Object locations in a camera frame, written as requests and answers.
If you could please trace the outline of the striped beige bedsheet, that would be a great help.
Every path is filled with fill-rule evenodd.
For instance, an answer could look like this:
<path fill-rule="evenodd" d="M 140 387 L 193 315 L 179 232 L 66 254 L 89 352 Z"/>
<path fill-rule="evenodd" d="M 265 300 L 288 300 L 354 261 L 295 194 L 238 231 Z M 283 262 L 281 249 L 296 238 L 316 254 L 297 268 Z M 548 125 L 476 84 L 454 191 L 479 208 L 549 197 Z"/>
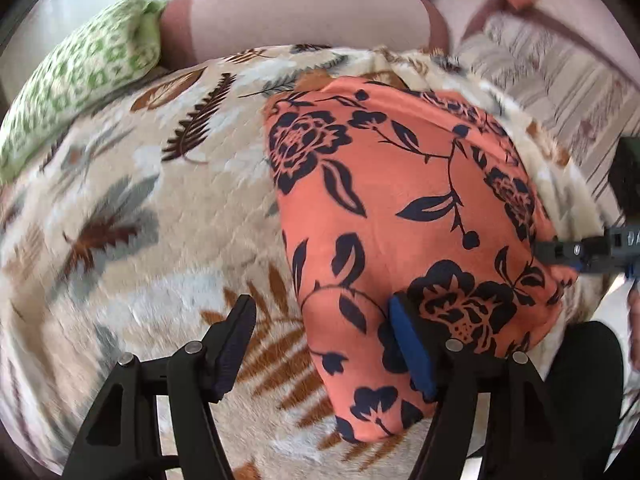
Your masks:
<path fill-rule="evenodd" d="M 639 135 L 639 90 L 618 70 L 551 29 L 491 15 L 454 50 L 458 62 L 506 92 L 562 144 L 604 218 L 624 222 L 608 183 L 623 136 Z"/>

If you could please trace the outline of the green patterned pillow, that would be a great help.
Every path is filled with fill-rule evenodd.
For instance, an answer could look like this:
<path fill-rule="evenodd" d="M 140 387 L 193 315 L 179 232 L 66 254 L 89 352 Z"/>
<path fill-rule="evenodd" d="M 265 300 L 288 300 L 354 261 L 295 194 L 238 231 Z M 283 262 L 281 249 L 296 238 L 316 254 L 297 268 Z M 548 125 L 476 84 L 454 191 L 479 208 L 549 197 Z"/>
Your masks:
<path fill-rule="evenodd" d="M 43 144 L 84 110 L 157 66 L 165 6 L 163 0 L 120 0 L 44 58 L 3 118 L 3 184 L 13 181 Z"/>

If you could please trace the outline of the pink bolster pillow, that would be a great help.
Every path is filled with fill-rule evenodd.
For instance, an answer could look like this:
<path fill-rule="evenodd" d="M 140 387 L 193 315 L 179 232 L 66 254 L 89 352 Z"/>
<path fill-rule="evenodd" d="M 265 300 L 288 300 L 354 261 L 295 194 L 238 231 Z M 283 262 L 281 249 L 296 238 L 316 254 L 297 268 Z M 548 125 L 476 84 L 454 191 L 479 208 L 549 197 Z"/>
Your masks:
<path fill-rule="evenodd" d="M 447 52 L 450 40 L 428 0 L 170 0 L 160 17 L 172 70 L 282 44 Z"/>

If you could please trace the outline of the orange floral garment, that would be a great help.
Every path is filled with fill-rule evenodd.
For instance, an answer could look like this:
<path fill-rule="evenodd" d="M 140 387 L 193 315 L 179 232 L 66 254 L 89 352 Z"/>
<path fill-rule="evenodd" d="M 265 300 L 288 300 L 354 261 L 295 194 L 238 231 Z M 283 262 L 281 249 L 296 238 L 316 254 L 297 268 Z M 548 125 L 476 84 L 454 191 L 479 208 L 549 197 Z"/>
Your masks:
<path fill-rule="evenodd" d="M 534 256 L 555 228 L 486 110 L 454 91 L 338 77 L 273 96 L 265 130 L 295 296 L 343 439 L 382 440 L 432 414 L 388 317 L 398 292 L 488 356 L 550 332 L 576 273 Z"/>

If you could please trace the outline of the beige leaf-print blanket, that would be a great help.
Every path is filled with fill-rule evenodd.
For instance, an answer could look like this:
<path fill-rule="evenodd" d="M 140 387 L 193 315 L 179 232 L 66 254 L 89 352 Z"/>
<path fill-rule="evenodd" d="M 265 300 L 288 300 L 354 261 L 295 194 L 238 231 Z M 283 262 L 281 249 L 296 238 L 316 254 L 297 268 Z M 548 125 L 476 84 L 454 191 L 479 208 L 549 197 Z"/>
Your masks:
<path fill-rule="evenodd" d="M 60 474 L 117 360 L 170 356 L 243 294 L 257 323 L 238 379 L 213 406 L 241 479 L 403 479 L 433 414 L 352 443 L 314 366 L 282 236 L 265 108 L 283 92 L 356 77 L 460 93 L 506 129 L 559 238 L 603 222 L 572 156 L 520 104 L 419 51 L 248 50 L 134 87 L 77 118 L 1 191 L 1 420 Z M 576 278 L 550 332 L 525 350 L 548 370 L 609 276 Z"/>

